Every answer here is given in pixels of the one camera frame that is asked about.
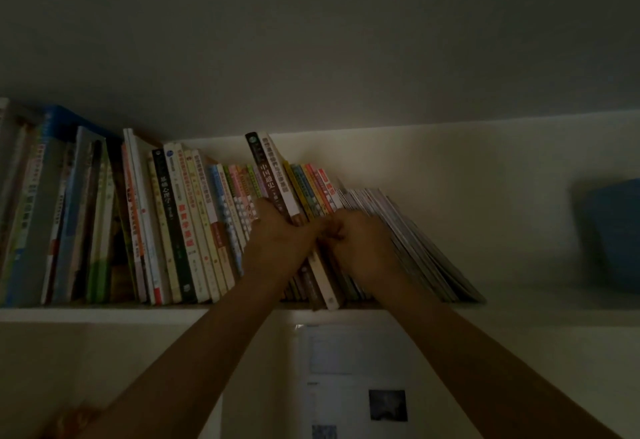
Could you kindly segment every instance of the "hand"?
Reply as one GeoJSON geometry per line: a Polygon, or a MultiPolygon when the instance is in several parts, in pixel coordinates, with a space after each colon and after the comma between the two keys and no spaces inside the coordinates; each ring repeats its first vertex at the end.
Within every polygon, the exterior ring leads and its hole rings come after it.
{"type": "Polygon", "coordinates": [[[377,216],[339,209],[332,215],[329,245],[340,266],[375,294],[390,276],[403,274],[387,226],[377,216]]]}
{"type": "Polygon", "coordinates": [[[264,198],[255,202],[255,208],[258,219],[251,225],[249,242],[244,249],[244,273],[268,274],[284,286],[309,255],[328,221],[316,218],[304,226],[290,225],[264,198]]]}

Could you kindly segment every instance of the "row of books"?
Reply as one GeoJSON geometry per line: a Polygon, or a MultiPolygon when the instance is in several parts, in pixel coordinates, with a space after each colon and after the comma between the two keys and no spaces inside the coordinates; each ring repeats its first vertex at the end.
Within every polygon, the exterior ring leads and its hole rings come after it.
{"type": "MultiPolygon", "coordinates": [[[[360,208],[393,231],[407,272],[445,301],[481,296],[377,190],[345,190],[323,168],[289,164],[265,133],[254,163],[223,165],[179,142],[124,137],[60,106],[44,114],[0,99],[0,304],[218,301],[267,197],[293,225],[360,208]]],[[[314,248],[283,301],[338,309],[371,296],[314,248]]]]}

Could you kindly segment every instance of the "ceiling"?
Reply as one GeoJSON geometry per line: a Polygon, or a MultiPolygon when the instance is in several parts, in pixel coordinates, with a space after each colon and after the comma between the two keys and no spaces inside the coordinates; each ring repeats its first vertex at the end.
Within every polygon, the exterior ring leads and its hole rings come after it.
{"type": "Polygon", "coordinates": [[[0,0],[0,95],[164,139],[640,107],[640,0],[0,0]]]}

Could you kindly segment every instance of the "person's right arm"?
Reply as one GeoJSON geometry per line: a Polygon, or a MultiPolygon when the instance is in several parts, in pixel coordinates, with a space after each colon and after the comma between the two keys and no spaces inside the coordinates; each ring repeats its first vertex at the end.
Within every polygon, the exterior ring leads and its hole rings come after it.
{"type": "Polygon", "coordinates": [[[340,265],[397,319],[485,438],[618,437],[494,339],[412,284],[379,218],[339,210],[333,220],[328,243],[340,265]]]}

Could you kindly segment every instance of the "white shelf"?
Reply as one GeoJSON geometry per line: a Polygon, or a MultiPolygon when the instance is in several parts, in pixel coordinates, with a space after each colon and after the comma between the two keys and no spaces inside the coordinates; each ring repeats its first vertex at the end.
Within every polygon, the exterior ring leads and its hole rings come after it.
{"type": "MultiPolygon", "coordinates": [[[[640,326],[640,296],[603,288],[482,289],[486,305],[454,305],[482,326],[640,326]]],[[[67,306],[1,309],[0,322],[190,325],[209,306],[67,306]]],[[[394,324],[385,310],[275,310],[283,324],[394,324]]]]}

